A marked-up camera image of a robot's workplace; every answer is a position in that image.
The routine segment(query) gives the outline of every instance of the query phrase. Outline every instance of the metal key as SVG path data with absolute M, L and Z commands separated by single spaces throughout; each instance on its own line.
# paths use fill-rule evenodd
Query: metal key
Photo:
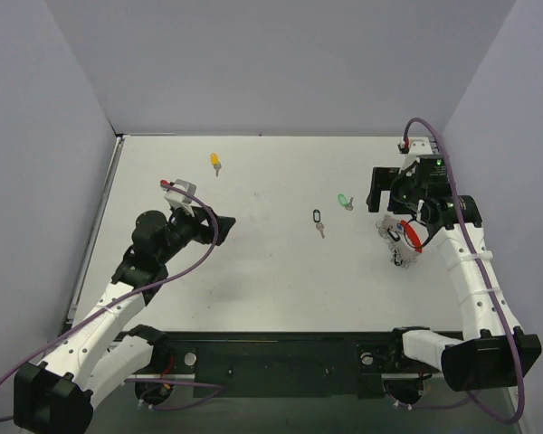
M 326 238 L 326 235 L 324 235 L 324 223 L 316 223 L 316 229 L 319 231 L 319 233 L 322 236 L 322 239 Z
M 354 200 L 353 197 L 350 197 L 350 201 L 348 202 L 348 205 L 344 207 L 345 210 L 352 211 L 354 209 L 354 206 L 352 206 L 352 201 Z

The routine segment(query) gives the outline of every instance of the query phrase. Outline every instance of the red cable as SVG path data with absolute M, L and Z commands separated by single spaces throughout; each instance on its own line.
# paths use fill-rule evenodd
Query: red cable
M 171 369 L 173 369 L 173 365 L 175 364 L 175 357 L 171 356 L 169 359 L 169 366 L 161 373 L 161 378 L 163 378 Z

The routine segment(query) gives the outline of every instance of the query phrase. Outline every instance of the red part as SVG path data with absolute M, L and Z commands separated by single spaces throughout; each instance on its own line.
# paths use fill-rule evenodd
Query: red part
M 418 234 L 416 233 L 416 231 L 410 226 L 410 224 L 408 224 L 404 220 L 400 221 L 400 224 L 402 224 L 402 227 L 405 230 L 405 234 L 408 240 L 410 240 L 412 245 L 416 247 L 416 249 L 414 250 L 416 250 L 419 253 L 422 253 L 423 249 L 420 247 L 422 243 L 420 242 L 420 238 L 418 238 Z
M 165 371 L 161 373 L 161 378 L 163 378 L 165 375 L 168 374 L 169 371 L 171 371 L 171 369 L 173 369 L 174 364 L 175 364 L 175 358 L 171 356 L 171 358 L 169 359 L 169 366 L 165 369 Z

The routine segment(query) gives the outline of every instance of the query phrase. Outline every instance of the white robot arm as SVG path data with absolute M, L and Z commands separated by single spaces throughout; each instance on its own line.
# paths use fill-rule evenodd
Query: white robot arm
M 541 345 L 536 335 L 523 334 L 519 321 L 505 301 L 491 266 L 492 253 L 485 245 L 476 203 L 470 196 L 458 196 L 457 206 L 462 211 L 464 228 L 476 250 L 472 252 L 457 219 L 443 157 L 430 150 L 426 154 L 425 146 L 408 146 L 404 152 L 401 146 L 399 148 L 406 154 L 403 167 L 375 167 L 367 199 L 368 210 L 378 212 L 381 192 L 390 191 L 388 211 L 409 214 L 413 221 L 427 229 L 426 241 L 412 247 L 422 251 L 430 243 L 441 253 L 456 290 L 463 340 L 439 335 L 424 327 L 397 328 L 397 362 L 402 364 L 403 359 L 410 359 L 426 363 L 441 371 L 455 391 L 516 385 L 511 348 L 491 292 L 514 337 L 523 374 L 537 360 Z M 389 236 L 391 243 L 401 242 L 391 229 L 387 229 L 394 223 L 383 226 L 384 229 L 379 228 L 383 232 L 381 235 Z M 402 256 L 405 250 L 396 248 L 394 252 Z M 395 264 L 402 266 L 411 259 L 395 259 Z M 478 261 L 486 270 L 489 286 L 483 279 Z
M 184 181 L 170 185 L 190 195 L 195 192 L 195 186 Z M 186 196 L 173 190 L 167 190 L 165 198 L 171 217 L 167 220 L 159 211 L 139 215 L 133 244 L 89 313 L 92 320 L 38 364 L 26 363 L 16 372 L 14 423 L 19 427 L 40 434 L 82 434 L 94 409 L 132 373 L 148 366 L 160 371 L 167 367 L 167 336 L 146 325 L 130 330 L 114 350 L 108 349 L 159 291 L 167 262 L 190 241 L 221 245 L 235 219 L 191 207 Z M 149 285 L 154 288 L 126 297 Z

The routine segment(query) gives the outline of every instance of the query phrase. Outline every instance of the black clamp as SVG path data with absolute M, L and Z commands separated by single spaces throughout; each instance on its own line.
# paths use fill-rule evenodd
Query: black clamp
M 146 369 L 152 370 L 154 373 L 162 373 L 169 366 L 169 360 L 173 355 L 167 345 L 167 334 L 153 328 L 149 325 L 139 324 L 131 328 L 128 332 L 129 336 L 140 337 L 147 341 L 153 347 L 153 355 Z

